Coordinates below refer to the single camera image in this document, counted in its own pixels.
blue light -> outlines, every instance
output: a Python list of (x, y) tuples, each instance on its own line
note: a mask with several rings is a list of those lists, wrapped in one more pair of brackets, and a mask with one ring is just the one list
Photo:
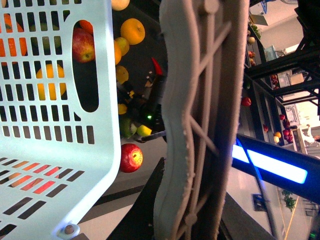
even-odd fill
[[(252, 150), (248, 150), (248, 154), (253, 164), (260, 169), (289, 179), (298, 184), (304, 184), (306, 181), (308, 172), (300, 167), (265, 156)], [(233, 145), (232, 157), (247, 164), (249, 163), (244, 149), (238, 145)]]

crate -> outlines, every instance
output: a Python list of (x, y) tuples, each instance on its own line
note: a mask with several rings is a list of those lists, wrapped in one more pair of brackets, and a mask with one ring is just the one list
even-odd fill
[[(3, 27), (0, 33), (6, 52), (0, 57), (0, 239), (3, 235), (4, 240), (69, 239), (79, 231), (71, 235), (60, 231), (79, 222), (119, 170), (111, 1), (8, 0), (0, 8), (1, 26), (4, 14), (10, 15), (13, 32)], [(43, 19), (47, 30), (41, 29)], [(96, 67), (98, 105), (90, 110), (79, 98), (71, 50), (73, 27), (82, 19), (94, 28), (96, 60), (90, 66)], [(58, 29), (53, 29), (54, 21)], [(33, 23), (35, 31), (30, 31)], [(41, 43), (43, 37), (49, 39), (49, 53), (41, 44), (35, 50), (31, 41), (37, 38)], [(54, 44), (57, 38), (61, 47)], [(17, 56), (8, 54), (10, 39)], [(23, 39), (25, 56), (19, 47)], [(38, 69), (46, 69), (48, 63), (54, 78), (45, 73), (37, 78)], [(58, 64), (64, 77), (58, 77)], [(85, 66), (80, 68), (87, 72)], [(54, 83), (56, 99), (49, 93), (49, 83)], [(40, 100), (38, 84), (45, 86), (45, 100)]]

red fruit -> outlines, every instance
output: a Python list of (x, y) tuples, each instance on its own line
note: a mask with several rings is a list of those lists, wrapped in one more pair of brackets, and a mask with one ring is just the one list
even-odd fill
[(132, 173), (137, 171), (143, 162), (143, 154), (137, 145), (126, 143), (121, 146), (120, 171)]
[(264, 132), (266, 132), (266, 133), (269, 131), (268, 126), (267, 126), (267, 125), (265, 125), (265, 124), (263, 124), (263, 131), (264, 131)]
[(245, 107), (249, 107), (251, 105), (251, 99), (247, 96), (243, 97), (241, 100), (241, 105)]
[(284, 136), (288, 136), (289, 135), (289, 131), (288, 130), (283, 130), (282, 133), (283, 133)]
[(280, 115), (279, 115), (279, 118), (280, 118), (280, 120), (285, 120), (285, 119), (286, 119), (286, 115), (280, 114)]
[(94, 37), (82, 28), (73, 30), (72, 57), (79, 63), (87, 63), (96, 58)]

green apple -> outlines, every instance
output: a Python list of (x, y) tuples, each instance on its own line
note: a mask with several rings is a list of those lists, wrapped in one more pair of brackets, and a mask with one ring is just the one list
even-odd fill
[(121, 136), (125, 138), (131, 138), (137, 131), (136, 125), (126, 116), (120, 117), (119, 128)]

basket slot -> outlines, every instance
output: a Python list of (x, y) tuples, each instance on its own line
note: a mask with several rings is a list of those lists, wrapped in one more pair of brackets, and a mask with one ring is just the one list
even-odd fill
[(50, 132), (50, 127), (49, 126), (44, 126), (44, 137), (45, 137), (45, 140), (52, 140), (52, 137), (51, 137), (51, 132)]
[(9, 127), (8, 126), (2, 126), (2, 129), (3, 129), (3, 135), (5, 135), (6, 137), (10, 137)]
[(1, 69), (2, 69), (2, 75), (3, 75), (3, 79), (5, 80), (8, 80), (10, 77), (9, 77), (9, 70), (8, 70), (8, 66), (6, 66), (7, 63), (2, 61), (1, 62)]
[(14, 1), (13, 1), (13, 6), (14, 6), (15, 8), (20, 8), (20, 7), (21, 7), (20, 0), (14, 0)]
[(16, 90), (16, 96), (17, 96), (18, 101), (24, 101), (25, 98), (24, 98), (24, 91), (22, 89), (22, 85), (21, 84), (16, 84), (15, 85), (15, 90)]
[(76, 141), (79, 144), (84, 143), (84, 134), (82, 132), (82, 126), (75, 126), (75, 132), (76, 132)]
[(67, 174), (71, 173), (73, 171), (73, 169), (68, 168), (66, 170), (64, 170), (62, 173), (59, 174), (59, 179), (62, 179), (64, 176), (66, 176)]
[(17, 210), (19, 210), (20, 208), (22, 208), (27, 203), (29, 203), (31, 200), (32, 200), (31, 197), (25, 197), (24, 199), (22, 199), (21, 201), (19, 201), (18, 203), (16, 203), (15, 205), (10, 207), (6, 211), (4, 211), (3, 214), (11, 215), (11, 214), (15, 213)]
[(28, 126), (23, 126), (23, 133), (24, 133), (24, 137), (26, 139), (30, 139), (31, 135), (30, 135), (30, 130)]
[(52, 190), (51, 192), (49, 192), (46, 196), (49, 198), (53, 198), (54, 196), (56, 196), (58, 193), (60, 193), (63, 189), (65, 189), (67, 187), (66, 184), (60, 184), (59, 186), (57, 186), (54, 190)]
[(35, 94), (34, 94), (34, 88), (32, 84), (27, 84), (26, 85), (26, 90), (28, 93), (28, 99), (29, 101), (34, 101), (35, 100)]
[(0, 236), (8, 235), (11, 233), (17, 226), (13, 224), (8, 224), (4, 228), (0, 229)]
[(7, 121), (6, 110), (4, 106), (0, 106), (0, 117), (1, 117), (1, 122)]
[(5, 85), (6, 99), (10, 102), (14, 100), (14, 96), (12, 94), (12, 89), (10, 84)]
[(27, 111), (25, 106), (19, 106), (19, 111), (20, 111), (20, 117), (22, 122), (27, 122)]
[(13, 159), (13, 160), (10, 160), (10, 161), (7, 161), (7, 162), (3, 163), (2, 165), (3, 165), (3, 166), (8, 166), (8, 165), (10, 165), (10, 164), (15, 163), (16, 161), (18, 161), (18, 160), (17, 160), (17, 159)]
[(13, 135), (16, 137), (16, 138), (20, 138), (20, 131), (19, 131), (19, 127), (18, 126), (13, 126)]
[(75, 174), (73, 174), (71, 177), (69, 177), (69, 178), (67, 179), (67, 181), (73, 182), (73, 181), (76, 180), (78, 177), (80, 177), (83, 173), (84, 173), (84, 171), (77, 171)]
[(28, 61), (23, 62), (23, 72), (24, 72), (25, 79), (31, 79), (30, 64)]
[(45, 205), (45, 201), (37, 201), (33, 206), (31, 206), (28, 210), (18, 216), (19, 219), (26, 220), (32, 214), (34, 214), (38, 209), (40, 209), (43, 205)]
[(9, 106), (9, 112), (10, 112), (11, 121), (16, 122), (17, 121), (17, 114), (16, 114), (15, 106)]

